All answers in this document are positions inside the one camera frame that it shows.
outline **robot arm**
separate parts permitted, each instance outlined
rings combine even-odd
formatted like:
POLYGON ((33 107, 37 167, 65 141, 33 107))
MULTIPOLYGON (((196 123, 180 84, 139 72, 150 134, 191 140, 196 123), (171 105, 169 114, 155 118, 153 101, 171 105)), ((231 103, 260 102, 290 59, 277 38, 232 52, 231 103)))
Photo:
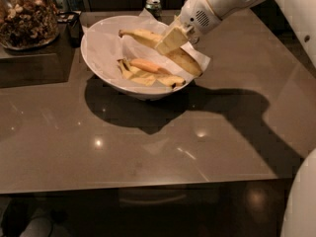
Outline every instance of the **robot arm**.
MULTIPOLYGON (((229 15, 265 0, 189 0, 156 49, 164 54, 183 45, 188 36, 202 37, 229 15)), ((275 0, 316 66, 316 0, 275 0)))

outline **banana peel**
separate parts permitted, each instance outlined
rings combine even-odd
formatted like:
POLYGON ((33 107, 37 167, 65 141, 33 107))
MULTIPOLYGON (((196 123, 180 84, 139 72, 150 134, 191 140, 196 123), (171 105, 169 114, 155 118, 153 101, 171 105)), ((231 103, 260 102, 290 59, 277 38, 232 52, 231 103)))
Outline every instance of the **banana peel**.
POLYGON ((151 86, 155 81, 172 89, 186 84, 186 80, 181 76, 148 72, 139 67, 132 66, 125 58, 118 60, 118 65, 123 78, 145 86, 151 86))
MULTIPOLYGON (((120 37, 130 36, 134 38, 137 42, 152 49, 155 49, 157 44, 163 38, 163 36, 145 29, 119 30, 118 35, 120 37)), ((181 68, 183 68, 195 77, 199 77, 202 74, 202 70, 197 61, 194 60, 186 51, 184 51, 180 47, 173 51, 165 53, 164 56, 175 62, 177 65, 179 65, 181 68)))

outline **reflective surface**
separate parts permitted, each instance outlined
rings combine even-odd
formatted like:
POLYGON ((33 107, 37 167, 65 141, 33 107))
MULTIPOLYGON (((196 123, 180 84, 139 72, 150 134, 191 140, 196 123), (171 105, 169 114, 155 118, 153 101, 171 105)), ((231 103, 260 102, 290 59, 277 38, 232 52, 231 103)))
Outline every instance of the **reflective surface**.
POLYGON ((0 89, 0 192, 292 177, 316 147, 316 79, 248 10, 197 49, 212 64, 160 101, 104 85, 79 49, 68 82, 0 89))

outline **glass jar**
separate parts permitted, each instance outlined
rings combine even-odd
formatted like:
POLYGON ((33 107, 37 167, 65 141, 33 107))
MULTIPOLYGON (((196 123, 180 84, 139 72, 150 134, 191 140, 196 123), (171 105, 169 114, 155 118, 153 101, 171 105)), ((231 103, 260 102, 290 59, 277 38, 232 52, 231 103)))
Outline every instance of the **glass jar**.
POLYGON ((56 9, 51 0, 0 0, 0 43, 24 50, 57 38, 56 9))

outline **white bowl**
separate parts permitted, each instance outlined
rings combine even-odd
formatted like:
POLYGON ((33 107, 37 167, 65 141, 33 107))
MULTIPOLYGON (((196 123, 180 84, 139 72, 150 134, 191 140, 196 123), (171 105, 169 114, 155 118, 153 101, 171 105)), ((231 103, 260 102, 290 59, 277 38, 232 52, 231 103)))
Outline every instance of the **white bowl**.
MULTIPOLYGON (((158 100, 182 90, 195 77, 173 61, 160 55, 157 51, 138 43, 133 38, 120 38, 119 30, 148 29, 161 34, 166 28, 167 25, 151 17, 117 16, 107 18, 99 21, 87 30, 81 41, 81 52, 89 68, 113 88, 140 100, 158 100), (158 64, 162 63, 164 64, 162 66, 173 74, 184 77, 186 84, 182 87, 171 89, 160 83, 154 83, 152 86, 143 86, 126 80, 122 78, 118 68, 118 59, 124 57, 141 57, 158 64)), ((197 56, 201 60, 202 70, 207 67, 208 57, 198 53, 189 43, 183 46, 183 49, 193 57, 197 56)))

